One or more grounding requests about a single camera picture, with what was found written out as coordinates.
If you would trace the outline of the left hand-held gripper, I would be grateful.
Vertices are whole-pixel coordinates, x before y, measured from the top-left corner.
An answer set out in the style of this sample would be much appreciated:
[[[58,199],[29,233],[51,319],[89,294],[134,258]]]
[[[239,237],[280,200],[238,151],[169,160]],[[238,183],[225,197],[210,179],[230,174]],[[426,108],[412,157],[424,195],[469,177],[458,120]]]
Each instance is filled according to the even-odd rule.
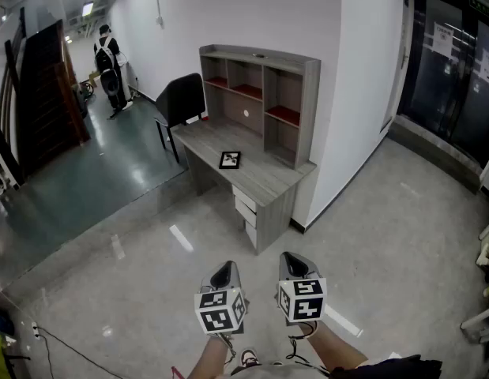
[[[248,306],[241,286],[234,261],[221,263],[204,276],[194,295],[194,311],[205,334],[243,333]]]

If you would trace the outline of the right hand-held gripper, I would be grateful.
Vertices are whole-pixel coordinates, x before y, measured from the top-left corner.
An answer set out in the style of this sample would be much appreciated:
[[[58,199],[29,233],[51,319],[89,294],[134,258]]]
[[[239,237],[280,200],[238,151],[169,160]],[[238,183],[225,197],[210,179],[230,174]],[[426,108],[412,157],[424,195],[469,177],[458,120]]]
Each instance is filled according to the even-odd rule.
[[[326,278],[313,261],[293,252],[280,255],[276,300],[289,324],[321,320],[326,295]]]

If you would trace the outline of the black framed picture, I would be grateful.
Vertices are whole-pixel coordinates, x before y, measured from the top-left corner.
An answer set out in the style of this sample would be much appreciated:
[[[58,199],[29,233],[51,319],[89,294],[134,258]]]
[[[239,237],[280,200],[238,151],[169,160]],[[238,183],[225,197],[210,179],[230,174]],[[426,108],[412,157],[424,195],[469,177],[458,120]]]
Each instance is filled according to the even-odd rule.
[[[225,151],[221,153],[219,168],[221,170],[236,170],[239,169],[241,152]]]

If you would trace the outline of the person's left forearm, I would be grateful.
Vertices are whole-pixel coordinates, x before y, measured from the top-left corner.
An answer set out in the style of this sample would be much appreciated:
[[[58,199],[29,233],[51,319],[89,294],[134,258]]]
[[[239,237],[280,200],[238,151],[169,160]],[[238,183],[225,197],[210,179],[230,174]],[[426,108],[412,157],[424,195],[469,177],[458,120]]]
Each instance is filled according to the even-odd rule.
[[[201,357],[187,379],[219,379],[224,375],[225,362],[231,350],[232,338],[229,335],[209,336]]]

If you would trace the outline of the person's right forearm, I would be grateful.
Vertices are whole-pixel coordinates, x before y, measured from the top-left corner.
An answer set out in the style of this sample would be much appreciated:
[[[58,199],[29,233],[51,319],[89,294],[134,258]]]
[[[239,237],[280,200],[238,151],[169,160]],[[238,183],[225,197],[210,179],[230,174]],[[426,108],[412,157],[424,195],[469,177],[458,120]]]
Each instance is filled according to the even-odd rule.
[[[317,328],[307,340],[330,372],[336,368],[352,370],[368,360],[366,355],[342,340],[322,321],[317,323]]]

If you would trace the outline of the grey wooden desk with hutch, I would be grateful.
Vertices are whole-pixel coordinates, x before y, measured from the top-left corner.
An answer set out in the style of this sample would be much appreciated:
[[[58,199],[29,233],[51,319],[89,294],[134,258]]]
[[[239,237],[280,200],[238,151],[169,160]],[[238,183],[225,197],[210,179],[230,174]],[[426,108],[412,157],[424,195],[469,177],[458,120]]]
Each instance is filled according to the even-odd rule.
[[[260,253],[288,229],[299,184],[315,168],[310,150],[321,63],[299,54],[217,44],[201,47],[199,55],[209,120],[180,126],[175,137],[198,193],[221,182],[256,203],[251,210]],[[225,151],[241,152],[239,169],[219,168]]]

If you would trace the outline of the person's white black shoe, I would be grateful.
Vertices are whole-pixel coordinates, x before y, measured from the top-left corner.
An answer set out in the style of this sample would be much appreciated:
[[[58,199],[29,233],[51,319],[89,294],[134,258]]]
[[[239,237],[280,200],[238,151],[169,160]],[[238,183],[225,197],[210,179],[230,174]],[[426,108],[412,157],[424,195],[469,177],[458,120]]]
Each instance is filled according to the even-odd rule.
[[[239,366],[242,368],[249,368],[252,366],[259,366],[261,363],[258,358],[258,354],[255,349],[248,347],[242,350],[239,357]]]

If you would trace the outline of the person's light grey shirt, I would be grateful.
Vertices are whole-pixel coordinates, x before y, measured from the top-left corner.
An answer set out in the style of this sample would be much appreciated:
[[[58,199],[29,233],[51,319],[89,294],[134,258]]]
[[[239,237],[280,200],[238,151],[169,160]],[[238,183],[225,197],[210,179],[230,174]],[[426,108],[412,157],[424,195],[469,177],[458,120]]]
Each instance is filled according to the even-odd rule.
[[[262,364],[247,368],[235,368],[232,373],[219,379],[329,379],[319,370],[300,364]]]

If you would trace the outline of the person's black garment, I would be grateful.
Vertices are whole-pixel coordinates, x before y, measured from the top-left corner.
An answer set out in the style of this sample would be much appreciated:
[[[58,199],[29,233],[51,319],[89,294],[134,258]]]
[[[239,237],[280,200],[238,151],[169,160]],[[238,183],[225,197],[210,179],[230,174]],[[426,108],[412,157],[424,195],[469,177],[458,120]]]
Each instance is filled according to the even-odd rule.
[[[421,355],[390,358],[374,365],[359,366],[352,370],[336,368],[330,379],[439,379],[442,361],[423,360]]]

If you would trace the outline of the grey door ramp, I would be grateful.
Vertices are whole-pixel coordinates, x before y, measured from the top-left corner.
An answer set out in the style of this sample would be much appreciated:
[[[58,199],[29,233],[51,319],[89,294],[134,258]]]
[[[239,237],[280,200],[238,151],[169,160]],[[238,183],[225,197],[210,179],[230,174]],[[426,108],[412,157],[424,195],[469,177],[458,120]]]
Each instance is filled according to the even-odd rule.
[[[483,169],[472,158],[403,115],[396,115],[388,137],[442,169],[473,193],[482,186]]]

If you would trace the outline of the black chair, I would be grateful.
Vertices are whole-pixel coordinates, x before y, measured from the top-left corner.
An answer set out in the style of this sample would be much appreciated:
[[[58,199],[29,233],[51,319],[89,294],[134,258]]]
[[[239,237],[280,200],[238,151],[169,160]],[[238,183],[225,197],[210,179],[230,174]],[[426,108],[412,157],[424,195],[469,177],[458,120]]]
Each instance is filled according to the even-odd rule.
[[[202,120],[202,114],[206,108],[201,75],[191,73],[171,81],[157,97],[155,106],[159,114],[154,120],[162,146],[167,149],[162,133],[162,129],[165,129],[171,142],[175,160],[179,163],[171,128],[186,125],[186,122],[192,118]]]

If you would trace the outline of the white appliance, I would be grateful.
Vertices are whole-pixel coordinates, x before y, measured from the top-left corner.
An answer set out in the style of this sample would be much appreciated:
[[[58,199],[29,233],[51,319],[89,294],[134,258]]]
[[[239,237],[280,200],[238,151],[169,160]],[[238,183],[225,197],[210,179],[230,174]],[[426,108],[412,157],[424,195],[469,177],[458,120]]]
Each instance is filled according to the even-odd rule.
[[[118,64],[119,64],[119,68],[120,68],[120,72],[121,72],[122,89],[124,92],[124,96],[125,96],[127,101],[131,101],[130,87],[129,87],[128,78],[127,78],[128,61],[125,59],[119,59]]]

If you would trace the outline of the glass double door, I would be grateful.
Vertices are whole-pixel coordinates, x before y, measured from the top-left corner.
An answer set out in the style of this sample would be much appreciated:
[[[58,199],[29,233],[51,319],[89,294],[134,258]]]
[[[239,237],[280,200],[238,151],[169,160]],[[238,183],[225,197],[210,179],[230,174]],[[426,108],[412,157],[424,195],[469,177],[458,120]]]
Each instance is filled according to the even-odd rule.
[[[451,59],[432,51],[434,22],[453,29]],[[483,49],[489,51],[489,16],[473,9],[469,0],[414,0],[398,112],[486,167],[489,84],[480,76]]]

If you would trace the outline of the dark wooden staircase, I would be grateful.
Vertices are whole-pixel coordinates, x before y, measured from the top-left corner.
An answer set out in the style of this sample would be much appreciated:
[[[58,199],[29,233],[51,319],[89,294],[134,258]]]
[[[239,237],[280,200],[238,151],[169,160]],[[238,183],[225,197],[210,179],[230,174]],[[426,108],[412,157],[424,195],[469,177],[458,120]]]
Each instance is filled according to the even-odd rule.
[[[90,138],[87,113],[56,21],[28,36],[23,10],[0,27],[0,193]]]

